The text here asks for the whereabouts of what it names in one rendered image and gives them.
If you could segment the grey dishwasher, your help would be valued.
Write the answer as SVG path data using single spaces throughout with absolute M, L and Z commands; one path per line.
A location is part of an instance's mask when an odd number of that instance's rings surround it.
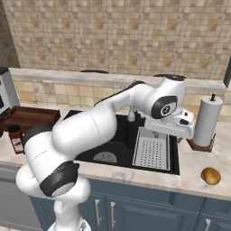
M 17 167 L 0 165 L 0 226 L 21 231 L 42 231 L 30 197 L 16 183 Z

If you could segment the blue drawer front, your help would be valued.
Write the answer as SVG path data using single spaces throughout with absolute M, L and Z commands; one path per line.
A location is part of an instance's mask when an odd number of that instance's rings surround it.
M 148 189 L 122 183 L 114 183 L 102 180 L 89 180 L 91 190 L 95 193 L 117 196 L 120 198 L 135 199 L 158 203 L 174 207 L 177 199 L 176 192 L 159 189 Z

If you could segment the white paper towel roll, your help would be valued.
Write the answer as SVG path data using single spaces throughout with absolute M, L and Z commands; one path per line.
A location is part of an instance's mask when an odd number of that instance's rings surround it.
M 196 145 L 210 145 L 222 105 L 223 100 L 215 94 L 201 98 L 193 136 Z

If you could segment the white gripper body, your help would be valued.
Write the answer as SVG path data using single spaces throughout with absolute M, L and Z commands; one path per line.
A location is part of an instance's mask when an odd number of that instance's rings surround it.
M 194 133 L 194 127 L 190 126 L 179 126 L 179 125 L 168 125 L 163 123 L 161 120 L 153 119 L 149 116 L 145 118 L 144 127 L 147 130 L 154 132 L 177 136 L 185 139 L 191 139 Z

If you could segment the black sink basin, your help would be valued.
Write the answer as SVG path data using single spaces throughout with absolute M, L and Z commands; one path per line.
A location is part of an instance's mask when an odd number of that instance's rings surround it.
M 76 157 L 76 161 L 93 162 L 116 167 L 125 167 L 143 171 L 156 171 L 168 174 L 179 175 L 179 156 L 177 138 L 170 137 L 170 166 L 169 171 L 148 169 L 133 166 L 134 148 L 138 129 L 144 127 L 145 119 L 137 118 L 134 122 L 128 122 L 126 115 L 117 115 L 117 130 L 115 136 L 107 143 L 97 148 L 85 151 Z

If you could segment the white countertop appliance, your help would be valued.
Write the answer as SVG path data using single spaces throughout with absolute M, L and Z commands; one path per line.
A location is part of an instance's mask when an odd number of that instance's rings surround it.
M 19 105 L 10 70 L 0 67 L 0 115 L 9 108 Z

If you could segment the white perforated tray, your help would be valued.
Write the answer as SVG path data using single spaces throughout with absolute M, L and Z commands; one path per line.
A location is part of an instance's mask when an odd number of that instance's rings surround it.
M 153 132 L 144 127 L 138 129 L 133 166 L 169 171 L 170 137 L 159 133 L 159 138 L 154 138 Z

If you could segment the red spice bottle black cap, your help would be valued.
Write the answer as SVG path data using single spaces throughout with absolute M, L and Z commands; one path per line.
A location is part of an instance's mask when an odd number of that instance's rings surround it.
M 10 125 L 8 135 L 16 154 L 23 153 L 23 134 L 19 125 Z

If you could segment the dark tall cupboard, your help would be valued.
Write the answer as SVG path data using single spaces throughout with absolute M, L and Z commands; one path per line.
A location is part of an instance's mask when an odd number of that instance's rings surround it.
M 226 74 L 225 74 L 224 80 L 223 80 L 223 83 L 225 84 L 226 88 L 228 88 L 230 80 L 231 80 L 231 56 L 230 56 L 229 62 L 227 64 Z

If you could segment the brown wooden paper towel holder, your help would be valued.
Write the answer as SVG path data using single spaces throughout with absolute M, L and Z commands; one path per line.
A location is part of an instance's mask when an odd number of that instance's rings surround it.
M 194 142 L 193 142 L 193 138 L 190 140 L 188 139 L 188 143 L 190 145 L 190 147 L 193 149 L 193 150 L 196 150 L 196 151 L 209 151 L 210 150 L 210 145 L 209 146 L 199 146 L 199 145 L 196 145 Z

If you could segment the dark brown wooden board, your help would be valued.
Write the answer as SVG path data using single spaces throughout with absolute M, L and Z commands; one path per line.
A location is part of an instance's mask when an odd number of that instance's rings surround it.
M 14 106 L 0 115 L 0 129 L 7 132 L 10 125 L 19 125 L 24 134 L 36 125 L 55 125 L 59 119 L 59 110 Z

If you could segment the brown potato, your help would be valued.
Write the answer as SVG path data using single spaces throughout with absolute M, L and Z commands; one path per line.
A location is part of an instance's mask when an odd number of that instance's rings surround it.
M 216 169 L 207 167 L 201 172 L 201 179 L 209 185 L 217 185 L 221 181 L 221 175 Z

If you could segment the silver sink tap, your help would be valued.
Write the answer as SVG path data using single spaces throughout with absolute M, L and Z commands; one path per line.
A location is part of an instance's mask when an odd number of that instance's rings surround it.
M 127 121 L 128 122 L 134 122 L 137 118 L 140 118 L 141 115 L 138 113 L 136 108 L 134 106 L 130 106 L 129 108 L 129 113 L 127 116 Z

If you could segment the blue cupboard door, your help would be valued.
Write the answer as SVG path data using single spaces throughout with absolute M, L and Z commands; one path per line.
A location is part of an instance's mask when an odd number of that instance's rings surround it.
M 204 231 L 206 226 L 205 218 L 211 220 L 208 231 L 231 231 L 231 215 L 224 215 L 222 213 L 213 215 L 201 213 L 199 215 L 199 222 L 195 226 L 194 231 Z
M 115 202 L 115 228 L 110 202 Z M 198 214 L 125 199 L 106 198 L 109 231 L 193 231 Z
M 100 199 L 99 216 L 100 226 L 97 225 L 95 199 Z M 106 223 L 106 201 L 105 197 L 100 194 L 91 193 L 88 200 L 79 205 L 80 213 L 89 223 L 91 231 L 107 231 Z

